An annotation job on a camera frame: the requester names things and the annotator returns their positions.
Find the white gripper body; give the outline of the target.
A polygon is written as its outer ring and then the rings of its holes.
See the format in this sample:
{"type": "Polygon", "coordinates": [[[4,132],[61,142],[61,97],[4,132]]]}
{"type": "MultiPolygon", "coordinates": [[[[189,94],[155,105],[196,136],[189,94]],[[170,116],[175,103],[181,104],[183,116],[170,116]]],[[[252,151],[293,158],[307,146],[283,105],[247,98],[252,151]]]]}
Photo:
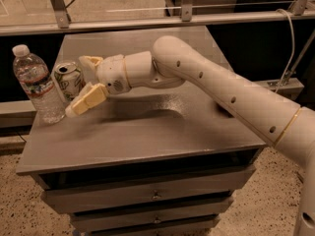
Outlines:
{"type": "Polygon", "coordinates": [[[102,60],[96,68],[96,77],[110,94],[120,94],[131,89],[126,74],[125,57],[122,54],[102,60]]]}

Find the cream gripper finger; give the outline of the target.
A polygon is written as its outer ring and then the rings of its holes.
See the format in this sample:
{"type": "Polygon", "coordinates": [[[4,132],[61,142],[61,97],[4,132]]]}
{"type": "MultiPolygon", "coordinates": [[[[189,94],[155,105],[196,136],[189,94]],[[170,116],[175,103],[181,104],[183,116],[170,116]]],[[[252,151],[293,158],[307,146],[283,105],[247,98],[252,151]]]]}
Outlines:
{"type": "Polygon", "coordinates": [[[98,56],[80,56],[79,61],[83,67],[89,68],[94,74],[96,73],[98,65],[102,62],[103,58],[98,56]]]}
{"type": "Polygon", "coordinates": [[[87,83],[79,95],[76,96],[70,104],[66,107],[66,116],[73,118],[82,115],[89,109],[92,109],[102,102],[104,102],[109,96],[105,85],[98,83],[93,85],[87,83]]]}

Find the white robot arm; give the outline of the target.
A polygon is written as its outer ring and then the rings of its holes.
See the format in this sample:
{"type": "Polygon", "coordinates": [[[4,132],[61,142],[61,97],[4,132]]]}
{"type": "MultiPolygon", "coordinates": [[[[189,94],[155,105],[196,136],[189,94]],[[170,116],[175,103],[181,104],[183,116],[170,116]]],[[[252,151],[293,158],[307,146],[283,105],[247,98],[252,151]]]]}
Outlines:
{"type": "Polygon", "coordinates": [[[109,96],[133,88],[171,89],[188,81],[210,96],[268,146],[305,170],[293,236],[314,236],[315,112],[205,58],[183,40],[165,35],[150,51],[102,59],[82,56],[97,83],[88,83],[66,108],[77,117],[109,96]]]}

